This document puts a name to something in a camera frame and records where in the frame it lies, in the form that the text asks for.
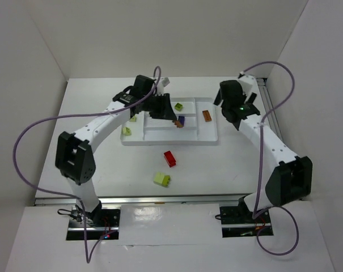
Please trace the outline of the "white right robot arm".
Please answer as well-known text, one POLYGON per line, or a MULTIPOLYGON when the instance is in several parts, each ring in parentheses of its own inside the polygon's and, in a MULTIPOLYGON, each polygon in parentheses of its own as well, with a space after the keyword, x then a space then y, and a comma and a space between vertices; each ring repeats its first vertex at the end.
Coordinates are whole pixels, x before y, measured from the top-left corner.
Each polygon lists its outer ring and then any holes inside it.
POLYGON ((253 215, 308 196, 312 184, 311 159, 298 156, 279 139, 254 106, 255 98, 255 93, 245 94, 238 80, 225 80, 214 100, 224 118, 260 152, 257 190, 238 204, 253 215))

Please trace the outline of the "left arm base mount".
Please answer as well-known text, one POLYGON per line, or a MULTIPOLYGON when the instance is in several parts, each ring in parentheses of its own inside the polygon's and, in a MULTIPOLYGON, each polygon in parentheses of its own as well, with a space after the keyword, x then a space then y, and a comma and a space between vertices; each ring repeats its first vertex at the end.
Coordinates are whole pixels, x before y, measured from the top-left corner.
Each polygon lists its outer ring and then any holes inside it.
MULTIPOLYGON (((67 241, 84 240, 83 216, 76 207, 72 207, 71 210, 58 209, 57 214, 69 218, 66 234, 67 241)), ((120 208, 111 207, 102 209, 99 217, 94 221, 87 219, 87 239, 96 241, 103 237, 104 240, 118 240, 120 215, 120 208)))

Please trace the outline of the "lime green square lego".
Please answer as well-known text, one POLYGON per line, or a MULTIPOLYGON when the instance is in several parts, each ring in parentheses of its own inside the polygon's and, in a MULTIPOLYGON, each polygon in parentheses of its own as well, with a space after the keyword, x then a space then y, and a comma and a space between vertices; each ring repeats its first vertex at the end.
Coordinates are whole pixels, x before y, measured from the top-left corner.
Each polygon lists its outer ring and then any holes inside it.
POLYGON ((136 122, 137 121, 137 116, 133 116, 129 121, 130 122, 136 122))
POLYGON ((128 127, 123 127, 122 128, 122 134, 125 135, 125 136, 130 136, 132 134, 132 131, 128 127))

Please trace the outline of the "dark green square lego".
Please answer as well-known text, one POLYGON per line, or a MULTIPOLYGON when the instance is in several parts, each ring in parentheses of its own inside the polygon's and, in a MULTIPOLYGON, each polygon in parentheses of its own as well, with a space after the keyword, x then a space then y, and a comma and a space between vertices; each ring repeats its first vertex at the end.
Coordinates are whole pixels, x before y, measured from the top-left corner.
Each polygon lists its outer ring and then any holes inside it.
POLYGON ((178 112, 181 112, 183 110, 183 105, 180 103, 176 103, 174 106, 174 109, 177 110, 178 112))

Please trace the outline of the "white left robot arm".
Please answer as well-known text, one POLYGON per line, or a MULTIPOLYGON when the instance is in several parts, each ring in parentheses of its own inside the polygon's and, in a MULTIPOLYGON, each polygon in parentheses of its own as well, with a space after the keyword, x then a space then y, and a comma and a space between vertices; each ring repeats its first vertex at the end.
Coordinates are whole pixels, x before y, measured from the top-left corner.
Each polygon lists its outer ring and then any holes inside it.
POLYGON ((59 135, 55 166, 68 179, 77 196, 77 210, 87 219, 95 221, 102 209, 92 183, 96 171, 95 151, 114 130, 141 112, 154 119, 176 122, 170 96, 164 92, 169 83, 168 78, 138 75, 133 85, 113 97, 104 115, 73 133, 59 135))

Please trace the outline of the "purple lego plate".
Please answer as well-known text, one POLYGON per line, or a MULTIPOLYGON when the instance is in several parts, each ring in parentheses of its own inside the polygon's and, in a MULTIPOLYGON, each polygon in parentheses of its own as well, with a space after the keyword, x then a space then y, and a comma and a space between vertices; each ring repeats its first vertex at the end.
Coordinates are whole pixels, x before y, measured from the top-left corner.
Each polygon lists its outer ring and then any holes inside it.
POLYGON ((185 124, 185 117, 184 116, 179 116, 178 117, 178 122, 179 122, 179 126, 183 127, 185 124))

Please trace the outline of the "orange lego brick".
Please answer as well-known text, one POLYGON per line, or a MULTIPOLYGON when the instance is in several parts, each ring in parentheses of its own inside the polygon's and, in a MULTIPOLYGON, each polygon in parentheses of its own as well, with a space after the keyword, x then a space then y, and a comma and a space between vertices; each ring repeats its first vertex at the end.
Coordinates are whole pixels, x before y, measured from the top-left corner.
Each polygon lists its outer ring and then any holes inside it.
POLYGON ((208 110, 203 110, 202 115, 204 117, 205 122, 212 122, 212 117, 211 117, 210 112, 208 110))

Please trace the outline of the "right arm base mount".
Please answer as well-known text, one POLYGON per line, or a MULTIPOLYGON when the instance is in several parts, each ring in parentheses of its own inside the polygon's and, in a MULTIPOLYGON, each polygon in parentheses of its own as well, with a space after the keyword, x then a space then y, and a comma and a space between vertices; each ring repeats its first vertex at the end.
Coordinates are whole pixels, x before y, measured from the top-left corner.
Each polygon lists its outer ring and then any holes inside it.
POLYGON ((221 223, 223 238, 253 237, 258 233, 261 236, 274 235, 269 212, 253 219, 252 212, 242 201, 236 206, 221 206, 214 218, 221 223))

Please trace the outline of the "pale and lime green lego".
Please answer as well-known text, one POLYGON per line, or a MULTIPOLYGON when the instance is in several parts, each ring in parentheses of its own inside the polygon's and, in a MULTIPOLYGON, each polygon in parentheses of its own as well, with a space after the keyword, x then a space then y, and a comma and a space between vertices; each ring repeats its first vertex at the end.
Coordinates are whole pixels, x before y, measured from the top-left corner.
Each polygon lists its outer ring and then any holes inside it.
POLYGON ((167 175, 163 172, 157 172, 153 178, 154 184, 157 184, 157 185, 165 187, 165 188, 167 188, 169 186, 170 181, 171 181, 171 176, 167 175))

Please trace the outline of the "red lego brick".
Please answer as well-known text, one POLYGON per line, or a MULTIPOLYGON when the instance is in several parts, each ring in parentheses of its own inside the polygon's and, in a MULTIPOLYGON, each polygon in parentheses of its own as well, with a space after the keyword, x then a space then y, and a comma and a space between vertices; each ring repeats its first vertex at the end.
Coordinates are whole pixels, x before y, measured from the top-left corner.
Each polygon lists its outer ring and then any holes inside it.
POLYGON ((166 151, 164 153, 164 158, 170 168, 174 167, 176 165, 176 159, 171 151, 166 151))

